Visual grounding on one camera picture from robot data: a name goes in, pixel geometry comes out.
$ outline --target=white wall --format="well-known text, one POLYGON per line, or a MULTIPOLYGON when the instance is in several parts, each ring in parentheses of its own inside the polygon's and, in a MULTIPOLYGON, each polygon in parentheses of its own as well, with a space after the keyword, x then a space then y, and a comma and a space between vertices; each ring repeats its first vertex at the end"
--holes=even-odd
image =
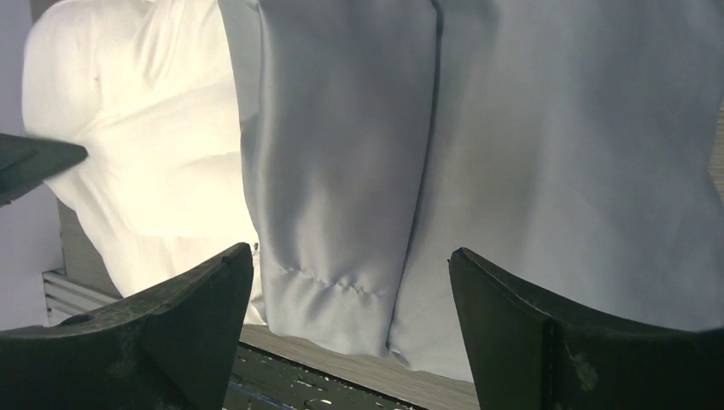
MULTIPOLYGON (((0 0, 0 132, 23 135, 22 61, 28 0, 0 0)), ((62 267, 55 196, 42 186, 0 208, 0 331, 47 325, 41 273, 62 267)))

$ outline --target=white cloth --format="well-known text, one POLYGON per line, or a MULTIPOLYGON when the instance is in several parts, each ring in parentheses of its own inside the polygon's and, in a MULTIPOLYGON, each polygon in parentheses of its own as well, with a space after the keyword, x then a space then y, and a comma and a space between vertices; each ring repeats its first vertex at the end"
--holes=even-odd
POLYGON ((240 109, 260 73, 242 160, 270 329, 471 380, 462 246, 606 313, 724 325, 721 2, 435 3, 219 0, 240 109))
MULTIPOLYGON (((88 149, 47 183, 78 214, 121 295, 258 242, 215 0, 56 4, 27 40, 23 119, 29 135, 88 149)), ((255 278, 246 323, 263 324, 260 298, 255 278)))

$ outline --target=fabric fold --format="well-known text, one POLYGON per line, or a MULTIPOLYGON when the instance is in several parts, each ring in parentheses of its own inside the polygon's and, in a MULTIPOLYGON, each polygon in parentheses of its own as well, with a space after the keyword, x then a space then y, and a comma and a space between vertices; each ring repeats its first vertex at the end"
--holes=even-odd
POLYGON ((460 247, 626 319, 724 325, 724 208, 706 169, 721 5, 441 8, 435 129, 389 333, 401 361, 472 379, 447 274, 460 247))
POLYGON ((429 136, 435 9, 428 0, 258 8, 258 128, 242 149, 254 147, 244 180, 253 180, 267 323, 339 353, 386 355, 429 136))

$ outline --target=light blue satin fabric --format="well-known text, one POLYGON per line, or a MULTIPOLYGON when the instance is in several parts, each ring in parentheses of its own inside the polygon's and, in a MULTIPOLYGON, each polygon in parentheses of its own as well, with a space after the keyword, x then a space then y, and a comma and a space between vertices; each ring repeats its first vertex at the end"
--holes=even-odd
POLYGON ((219 5, 240 110, 261 78, 242 150, 276 333, 470 380, 460 246, 607 313, 724 325, 718 1, 219 5))

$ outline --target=metal frame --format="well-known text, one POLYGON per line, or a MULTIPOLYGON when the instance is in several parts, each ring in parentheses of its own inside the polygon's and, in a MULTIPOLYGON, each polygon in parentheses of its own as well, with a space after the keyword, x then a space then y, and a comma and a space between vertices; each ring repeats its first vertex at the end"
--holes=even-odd
POLYGON ((76 314, 96 310, 119 300, 76 284, 68 280, 61 271, 44 272, 43 287, 48 322, 51 326, 58 325, 76 314))

